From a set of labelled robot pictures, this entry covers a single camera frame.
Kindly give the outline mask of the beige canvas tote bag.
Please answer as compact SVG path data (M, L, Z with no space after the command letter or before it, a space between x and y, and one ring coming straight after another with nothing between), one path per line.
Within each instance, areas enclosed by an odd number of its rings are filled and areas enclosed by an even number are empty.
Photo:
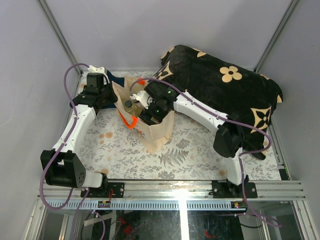
M140 117L143 112L140 103L126 107L125 102L130 99L129 87L135 80L134 77L125 76L124 86L116 82L112 84L118 98L114 105L124 125L142 142L148 152L153 154L169 141L173 132L175 113L170 111L160 123L150 125Z

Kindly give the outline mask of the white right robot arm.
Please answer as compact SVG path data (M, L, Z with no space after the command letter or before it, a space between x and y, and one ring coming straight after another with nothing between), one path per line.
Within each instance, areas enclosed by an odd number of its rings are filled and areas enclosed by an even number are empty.
M130 98L142 106L139 118L149 125L162 122L171 111L184 114L197 121L214 133L213 149L225 158L227 169L228 192L233 197L240 197L246 191L243 183L244 172L239 161L243 150L244 130L234 124L236 114L219 112L198 101L188 92L182 92L174 85L152 81Z

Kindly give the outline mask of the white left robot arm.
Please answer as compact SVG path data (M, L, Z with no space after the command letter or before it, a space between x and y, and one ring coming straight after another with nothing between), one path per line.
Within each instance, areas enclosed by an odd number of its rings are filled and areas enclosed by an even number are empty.
M76 110L63 134L51 150L44 150L40 161L48 185L67 188L92 188L98 197L105 197L110 186L99 172L86 170L78 157L83 139L99 110L118 101L109 79L110 73L89 72L86 85L72 101Z

